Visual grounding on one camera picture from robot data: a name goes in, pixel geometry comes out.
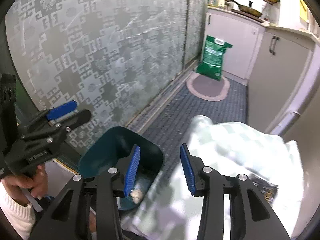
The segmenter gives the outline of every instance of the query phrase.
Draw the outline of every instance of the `blue gripper pad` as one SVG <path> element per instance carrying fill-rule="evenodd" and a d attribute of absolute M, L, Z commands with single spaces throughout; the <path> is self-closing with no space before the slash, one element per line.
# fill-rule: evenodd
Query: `blue gripper pad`
<path fill-rule="evenodd" d="M 180 160 L 182 163 L 184 176 L 186 177 L 188 190 L 191 192 L 191 195 L 194 195 L 196 192 L 195 175 L 193 173 L 189 157 L 182 145 L 180 146 Z"/>
<path fill-rule="evenodd" d="M 140 161 L 140 147 L 138 145 L 133 149 L 133 155 L 127 169 L 127 173 L 124 178 L 124 196 L 128 197 L 134 184 L 136 178 L 137 169 Z"/>
<path fill-rule="evenodd" d="M 67 102 L 61 106 L 58 106 L 52 110 L 49 111 L 49 113 L 46 115 L 47 120 L 55 120 L 58 119 L 62 116 L 64 116 L 65 114 L 68 114 L 74 110 L 76 110 L 77 108 L 77 102 L 72 100 L 70 102 Z"/>

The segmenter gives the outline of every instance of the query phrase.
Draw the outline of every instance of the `cabinet handle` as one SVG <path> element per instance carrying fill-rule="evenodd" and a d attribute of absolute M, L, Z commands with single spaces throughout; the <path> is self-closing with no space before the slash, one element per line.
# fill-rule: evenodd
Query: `cabinet handle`
<path fill-rule="evenodd" d="M 272 37 L 272 40 L 271 40 L 270 46 L 269 46 L 269 52 L 272 53 L 272 54 L 273 54 L 273 50 L 271 49 L 271 47 L 272 47 L 273 40 L 274 40 L 275 38 L 276 38 L 276 36 L 273 36 L 273 37 Z"/>
<path fill-rule="evenodd" d="M 273 50 L 272 50 L 272 55 L 273 56 L 275 56 L 276 55 L 276 53 L 275 53 L 275 50 L 276 50 L 276 44 L 277 44 L 277 41 L 279 41 L 280 40 L 280 38 L 279 37 L 277 37 L 276 38 L 276 40 L 275 40 L 275 43 L 273 44 Z"/>

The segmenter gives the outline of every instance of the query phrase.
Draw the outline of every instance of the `pan handle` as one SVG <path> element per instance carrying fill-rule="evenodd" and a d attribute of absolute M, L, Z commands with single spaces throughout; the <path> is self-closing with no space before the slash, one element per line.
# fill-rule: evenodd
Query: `pan handle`
<path fill-rule="evenodd" d="M 239 5 L 235 0 L 226 0 L 226 1 L 231 1 L 231 2 L 234 2 L 234 3 L 236 3 L 237 5 Z"/>
<path fill-rule="evenodd" d="M 270 46 L 269 46 L 269 52 L 272 53 L 272 55 L 274 54 L 274 52 L 273 52 L 273 50 L 271 49 L 271 47 L 272 47 L 273 40 L 274 40 L 275 38 L 276 38 L 276 36 L 273 36 L 273 37 L 272 37 L 272 40 L 271 40 Z"/>

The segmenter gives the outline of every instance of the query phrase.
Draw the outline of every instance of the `hand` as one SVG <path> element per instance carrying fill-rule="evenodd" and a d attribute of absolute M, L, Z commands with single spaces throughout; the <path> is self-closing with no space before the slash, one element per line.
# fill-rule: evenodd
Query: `hand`
<path fill-rule="evenodd" d="M 45 172 L 44 164 L 38 165 L 36 174 L 29 178 L 23 174 L 15 176 L 8 175 L 1 179 L 1 182 L 10 197 L 20 205 L 26 205 L 29 200 L 20 190 L 22 188 L 32 188 L 31 195 L 41 199 L 48 191 L 48 175 Z"/>

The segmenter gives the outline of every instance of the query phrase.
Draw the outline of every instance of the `white cabinet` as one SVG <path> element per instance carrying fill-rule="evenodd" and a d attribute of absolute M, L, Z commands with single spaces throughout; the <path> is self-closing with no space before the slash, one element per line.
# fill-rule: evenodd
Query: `white cabinet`
<path fill-rule="evenodd" d="M 266 129 L 290 100 L 304 73 L 308 55 L 308 48 L 279 33 L 265 32 L 248 82 L 249 126 L 270 132 Z"/>
<path fill-rule="evenodd" d="M 227 12 L 207 13 L 204 40 L 209 35 L 232 44 L 233 47 L 224 54 L 222 69 L 247 79 L 261 28 L 258 24 Z"/>

